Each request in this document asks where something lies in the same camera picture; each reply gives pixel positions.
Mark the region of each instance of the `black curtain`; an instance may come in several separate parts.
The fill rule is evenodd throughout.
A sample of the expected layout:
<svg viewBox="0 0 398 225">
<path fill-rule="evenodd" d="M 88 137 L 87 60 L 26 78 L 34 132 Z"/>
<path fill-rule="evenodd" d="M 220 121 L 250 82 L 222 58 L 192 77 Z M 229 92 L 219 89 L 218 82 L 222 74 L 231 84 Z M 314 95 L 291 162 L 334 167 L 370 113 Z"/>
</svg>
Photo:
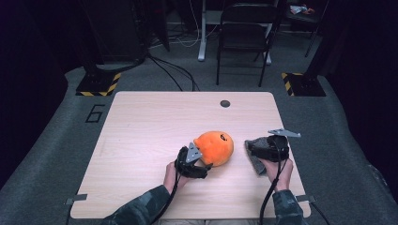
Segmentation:
<svg viewBox="0 0 398 225">
<path fill-rule="evenodd" d="M 82 66 L 68 38 L 66 15 L 79 21 L 76 29 L 88 54 L 101 63 L 77 0 L 0 1 L 0 187 L 63 100 L 68 88 L 65 73 Z"/>
<path fill-rule="evenodd" d="M 340 5 L 349 20 L 335 25 L 349 26 L 344 38 L 333 45 L 323 69 L 327 66 L 327 79 L 344 107 L 352 135 L 398 202 L 397 3 L 353 2 L 350 7 Z"/>
</svg>

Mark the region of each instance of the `person's right hand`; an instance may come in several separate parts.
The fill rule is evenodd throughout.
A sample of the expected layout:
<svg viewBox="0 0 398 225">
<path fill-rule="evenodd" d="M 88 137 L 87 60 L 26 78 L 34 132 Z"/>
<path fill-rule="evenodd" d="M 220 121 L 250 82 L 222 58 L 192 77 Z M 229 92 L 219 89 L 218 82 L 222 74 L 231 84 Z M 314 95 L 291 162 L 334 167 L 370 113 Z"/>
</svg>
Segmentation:
<svg viewBox="0 0 398 225">
<path fill-rule="evenodd" d="M 178 188 L 183 188 L 188 181 L 192 178 L 181 176 L 178 182 Z M 171 194 L 173 191 L 174 184 L 176 182 L 176 167 L 175 163 L 172 161 L 166 167 L 166 174 L 164 175 L 163 185 Z"/>
<path fill-rule="evenodd" d="M 269 160 L 262 158 L 259 158 L 259 160 L 266 166 L 268 179 L 272 183 L 275 180 L 276 175 L 278 173 L 278 162 L 271 162 Z M 283 168 L 283 165 L 284 165 L 284 160 L 281 162 L 281 168 Z M 275 191 L 289 189 L 292 171 L 293 171 L 293 161 L 290 158 L 288 158 L 286 160 L 286 164 L 284 165 L 281 174 L 279 175 L 279 181 L 274 189 Z"/>
</svg>

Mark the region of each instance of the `vr controller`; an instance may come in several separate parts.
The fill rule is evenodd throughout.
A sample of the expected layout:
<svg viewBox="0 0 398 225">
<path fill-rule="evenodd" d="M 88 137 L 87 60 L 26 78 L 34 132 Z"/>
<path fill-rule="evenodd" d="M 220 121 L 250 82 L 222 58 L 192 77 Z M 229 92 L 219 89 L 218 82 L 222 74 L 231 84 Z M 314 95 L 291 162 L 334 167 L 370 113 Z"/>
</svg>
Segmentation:
<svg viewBox="0 0 398 225">
<path fill-rule="evenodd" d="M 272 162 L 278 162 L 279 156 L 281 156 L 281 160 L 289 158 L 289 147 L 287 146 L 286 137 L 272 135 L 267 137 L 267 143 L 268 147 L 257 147 L 249 144 L 249 150 L 252 152 L 252 156 Z"/>
<path fill-rule="evenodd" d="M 202 178 L 207 176 L 213 164 L 206 165 L 205 167 L 195 166 L 195 163 L 202 156 L 202 153 L 190 143 L 190 148 L 183 146 L 178 153 L 175 161 L 176 170 L 183 176 L 190 178 Z"/>
<path fill-rule="evenodd" d="M 293 133 L 285 129 L 270 130 L 269 133 L 274 135 L 267 137 L 267 147 L 258 147 L 253 144 L 249 144 L 249 150 L 252 156 L 263 158 L 272 162 L 278 162 L 279 160 L 285 160 L 289 158 L 289 147 L 287 146 L 287 138 L 301 137 L 300 134 Z"/>
</svg>

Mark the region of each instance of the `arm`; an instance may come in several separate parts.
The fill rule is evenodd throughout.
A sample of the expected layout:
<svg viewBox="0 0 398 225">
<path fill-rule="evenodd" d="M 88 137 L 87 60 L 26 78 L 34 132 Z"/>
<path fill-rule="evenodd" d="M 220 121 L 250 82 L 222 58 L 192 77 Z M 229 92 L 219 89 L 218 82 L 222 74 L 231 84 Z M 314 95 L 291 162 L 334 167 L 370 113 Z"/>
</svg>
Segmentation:
<svg viewBox="0 0 398 225">
<path fill-rule="evenodd" d="M 150 224 L 170 197 L 165 186 L 150 189 L 106 217 L 101 225 Z"/>
<path fill-rule="evenodd" d="M 262 158 L 260 161 L 266 166 L 269 181 L 272 183 L 278 173 L 278 162 L 271 162 Z M 272 195 L 275 206 L 276 224 L 298 224 L 306 225 L 302 209 L 295 196 L 289 189 L 290 178 L 293 171 L 293 161 L 286 160 L 286 164 L 279 176 L 279 181 Z"/>
<path fill-rule="evenodd" d="M 175 180 L 176 168 L 174 162 L 170 162 L 166 167 L 163 185 L 150 189 L 143 195 L 124 204 L 103 219 L 101 225 L 150 224 L 167 203 L 173 191 Z M 181 176 L 178 188 L 183 188 L 189 180 L 189 178 Z"/>
</svg>

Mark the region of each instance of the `sleeve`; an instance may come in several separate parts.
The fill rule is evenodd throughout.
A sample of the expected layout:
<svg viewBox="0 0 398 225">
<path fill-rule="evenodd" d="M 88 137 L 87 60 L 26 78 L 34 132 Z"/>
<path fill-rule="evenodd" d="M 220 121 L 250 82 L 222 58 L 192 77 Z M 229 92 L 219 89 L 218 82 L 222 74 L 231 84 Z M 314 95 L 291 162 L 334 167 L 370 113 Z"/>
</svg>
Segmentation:
<svg viewBox="0 0 398 225">
<path fill-rule="evenodd" d="M 150 189 L 104 218 L 101 225 L 150 224 L 169 197 L 170 194 L 163 185 Z"/>
<path fill-rule="evenodd" d="M 281 190 L 272 195 L 277 225 L 308 225 L 295 196 L 290 190 Z"/>
</svg>

